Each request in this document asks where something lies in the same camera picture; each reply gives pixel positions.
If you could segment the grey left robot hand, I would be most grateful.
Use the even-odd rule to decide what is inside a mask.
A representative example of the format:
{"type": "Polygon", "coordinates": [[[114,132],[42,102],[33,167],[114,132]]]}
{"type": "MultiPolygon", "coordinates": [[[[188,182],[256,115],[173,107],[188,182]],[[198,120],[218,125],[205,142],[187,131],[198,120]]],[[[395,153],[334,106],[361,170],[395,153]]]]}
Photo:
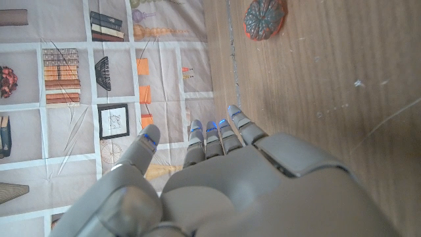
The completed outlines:
{"type": "Polygon", "coordinates": [[[182,170],[162,192],[145,178],[160,132],[144,128],[51,235],[397,235],[338,159],[289,134],[268,135],[235,105],[228,114],[191,123],[182,170]]]}

